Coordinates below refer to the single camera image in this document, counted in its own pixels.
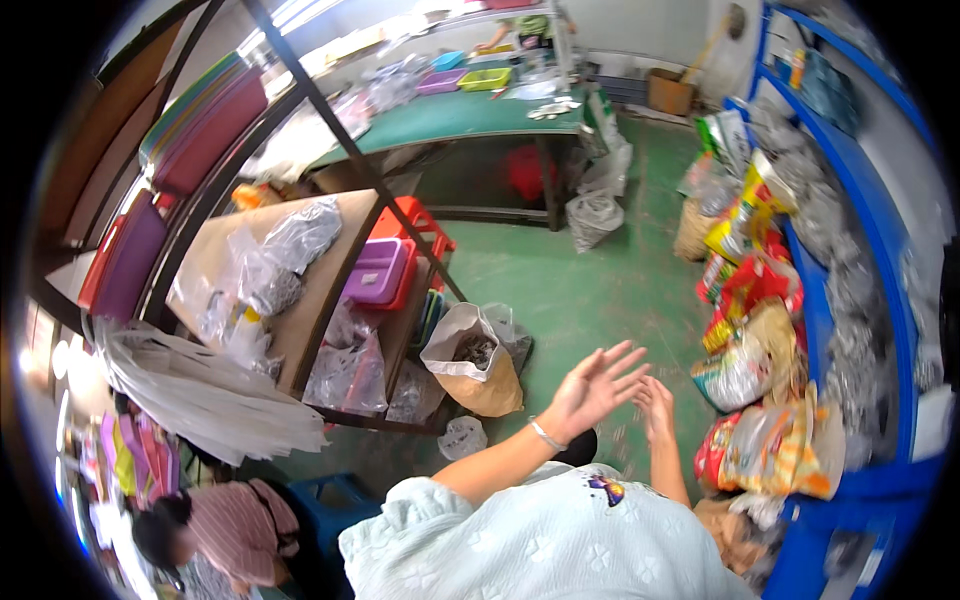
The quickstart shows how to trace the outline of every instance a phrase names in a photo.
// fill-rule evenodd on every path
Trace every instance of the silver bracelet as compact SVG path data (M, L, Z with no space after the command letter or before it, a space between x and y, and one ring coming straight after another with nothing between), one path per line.
M557 442L553 438L548 436L547 433L543 431L543 428L540 427L540 424L536 421L536 417L531 417L528 419L528 421L530 421L530 424L533 426L534 431L537 432L537 435L542 437L545 442L552 445L553 449L557 450L558 452L563 452L564 450L569 448L569 446L566 446L563 444L557 444Z

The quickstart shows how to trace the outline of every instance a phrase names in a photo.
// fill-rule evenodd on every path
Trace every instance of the blue plastic stool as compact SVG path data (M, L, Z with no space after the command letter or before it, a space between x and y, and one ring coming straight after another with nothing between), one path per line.
M333 508L320 501L324 486L332 485L349 499L352 506ZM337 536L340 532L352 525L356 525L365 518L380 514L380 503L366 497L360 492L348 473L337 473L316 479L297 481L287 485L287 488L297 497L297 500L309 512L310 522L317 532L317 545L324 554L324 559L339 560L335 550Z

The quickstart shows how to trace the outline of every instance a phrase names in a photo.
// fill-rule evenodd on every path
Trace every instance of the green workbench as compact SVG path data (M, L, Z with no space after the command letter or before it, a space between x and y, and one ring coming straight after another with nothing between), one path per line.
M479 69L498 68L508 66L502 61L487 61L467 65L471 71ZM509 84L508 89L516 85ZM493 92L467 92L457 90L430 96L417 96L408 104L399 106L374 116L370 130L358 137L357 148L364 154L373 154L407 146L428 142L439 142L468 137L483 137L489 135L530 135L535 138L541 154L541 168L548 168L546 160L546 136L577 135L584 123L587 91L582 85L574 85L567 94L574 101L581 103L571 112L557 115L555 119L541 119L535 121L527 117L527 113L534 108L550 104L553 97L540 100L512 100L503 96L491 100ZM347 159L347 153L342 146L337 146L325 155L315 160L307 171L323 168L335 162ZM533 223L546 223L551 229L560 227L560 212L553 198L553 185L545 185L544 198L547 210L536 211L528 209L495 210L496 215L488 214L487 209L469 206L437 207L436 216L450 218L485 218L499 216L508 221L519 220Z

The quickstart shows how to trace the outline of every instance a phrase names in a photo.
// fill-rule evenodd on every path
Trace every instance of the pink striped shirt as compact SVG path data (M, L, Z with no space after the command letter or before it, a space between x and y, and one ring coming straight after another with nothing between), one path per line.
M267 500L280 534L296 532L300 526L287 503L270 486L252 479L200 490L191 490L192 510L187 526L197 537L198 550L229 577L256 586L274 585L276 531L270 513L251 490L254 486ZM294 542L284 547L283 556L293 556Z

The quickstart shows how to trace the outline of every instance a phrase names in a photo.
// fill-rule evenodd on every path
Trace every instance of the orange plastic stool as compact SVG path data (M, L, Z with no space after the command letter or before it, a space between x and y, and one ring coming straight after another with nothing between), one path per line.
M401 196L396 199L396 205L400 207L403 214L410 219L410 223L419 233L433 233L433 255L437 260L441 260L447 251L453 252L457 249L457 243L446 236L446 233L437 222L433 220L430 212L423 207L423 204L413 196ZM376 220L370 239L379 239L383 237L398 237L400 239L409 238L407 232L403 229L400 221L396 219L390 208L384 208L383 212ZM444 281L439 275L433 277L433 288L439 292L444 290Z

